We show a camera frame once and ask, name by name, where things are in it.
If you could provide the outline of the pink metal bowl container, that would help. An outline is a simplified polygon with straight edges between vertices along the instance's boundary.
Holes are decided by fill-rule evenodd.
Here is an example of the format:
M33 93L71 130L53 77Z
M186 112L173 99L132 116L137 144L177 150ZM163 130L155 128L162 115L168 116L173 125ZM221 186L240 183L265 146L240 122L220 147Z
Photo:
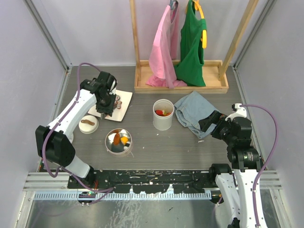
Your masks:
M114 135L116 133L119 133L121 136L126 136L126 137L130 138L131 144L128 147L123 146L121 143L119 143L118 145L113 145ZM124 157L124 156L127 156L128 154L132 153L133 139L131 137L131 134L123 128L117 128L117 129L111 130L106 135L104 143L105 143L106 150L110 154L112 154L116 157Z

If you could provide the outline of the blue denim shorts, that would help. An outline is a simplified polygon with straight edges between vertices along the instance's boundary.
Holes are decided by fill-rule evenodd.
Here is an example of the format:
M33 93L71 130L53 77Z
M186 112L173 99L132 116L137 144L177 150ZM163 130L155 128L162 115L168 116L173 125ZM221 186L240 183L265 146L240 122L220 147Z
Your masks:
M199 139L208 136L215 128L212 124L205 132L200 129L199 121L218 111L207 99L198 92L182 97L174 104L177 120L183 127L187 127Z

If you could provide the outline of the orange food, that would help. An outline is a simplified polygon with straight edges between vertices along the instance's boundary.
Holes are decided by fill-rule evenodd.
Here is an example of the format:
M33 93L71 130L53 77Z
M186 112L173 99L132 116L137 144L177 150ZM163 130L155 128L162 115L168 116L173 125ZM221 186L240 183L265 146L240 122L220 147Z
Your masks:
M165 117L171 115L171 112L166 112L165 110L155 110L154 111L158 116Z

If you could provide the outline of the tall white cylinder container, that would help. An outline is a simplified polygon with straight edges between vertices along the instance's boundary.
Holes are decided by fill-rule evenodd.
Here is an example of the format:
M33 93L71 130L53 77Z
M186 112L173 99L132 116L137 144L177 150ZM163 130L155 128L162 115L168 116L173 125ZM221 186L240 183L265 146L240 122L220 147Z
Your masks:
M175 111L173 103L167 99L160 99L153 104L152 110L154 127L160 131L168 130L172 125L173 114ZM165 110L166 112L171 112L171 115L161 117L154 112L155 110Z

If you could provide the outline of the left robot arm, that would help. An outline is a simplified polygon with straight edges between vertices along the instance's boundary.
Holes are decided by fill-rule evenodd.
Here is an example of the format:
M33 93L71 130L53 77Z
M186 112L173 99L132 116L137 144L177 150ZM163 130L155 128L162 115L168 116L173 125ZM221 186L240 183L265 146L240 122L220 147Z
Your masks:
M91 107L100 114L112 116L116 86L116 78L104 71L97 78L84 80L63 112L47 126L40 125L35 131L38 155L43 161L57 164L76 175L84 188L94 185L94 169L76 156L69 138Z

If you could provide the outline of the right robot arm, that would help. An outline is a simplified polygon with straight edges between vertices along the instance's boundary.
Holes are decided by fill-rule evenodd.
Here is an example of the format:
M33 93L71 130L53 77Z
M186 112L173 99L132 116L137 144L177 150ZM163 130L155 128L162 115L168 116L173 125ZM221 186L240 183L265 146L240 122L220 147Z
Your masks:
M262 159L251 145L251 121L244 108L226 116L214 111L199 121L203 132L215 124L211 136L227 144L229 164L212 164L208 180L219 187L227 210L231 214L229 228L265 228L266 220L260 194L259 180Z

